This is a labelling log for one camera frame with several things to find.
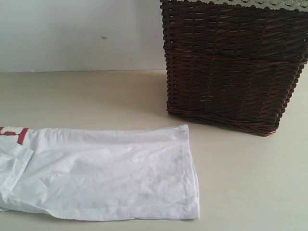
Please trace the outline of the white shirt with red lettering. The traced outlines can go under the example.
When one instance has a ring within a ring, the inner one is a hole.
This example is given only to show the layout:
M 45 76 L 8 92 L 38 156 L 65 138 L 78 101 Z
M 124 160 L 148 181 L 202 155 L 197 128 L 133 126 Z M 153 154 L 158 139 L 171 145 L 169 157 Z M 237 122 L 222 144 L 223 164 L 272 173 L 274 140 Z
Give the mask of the white shirt with red lettering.
M 198 219 L 188 126 L 1 127 L 0 209 L 84 221 Z

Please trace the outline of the brown wicker laundry basket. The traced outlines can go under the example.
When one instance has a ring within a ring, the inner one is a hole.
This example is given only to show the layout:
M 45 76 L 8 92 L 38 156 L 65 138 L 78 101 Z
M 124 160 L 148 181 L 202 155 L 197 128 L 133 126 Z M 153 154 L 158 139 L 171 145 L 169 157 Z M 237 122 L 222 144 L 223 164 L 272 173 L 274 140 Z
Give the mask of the brown wicker laundry basket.
M 213 1 L 161 1 L 167 111 L 268 136 L 308 61 L 308 14 Z

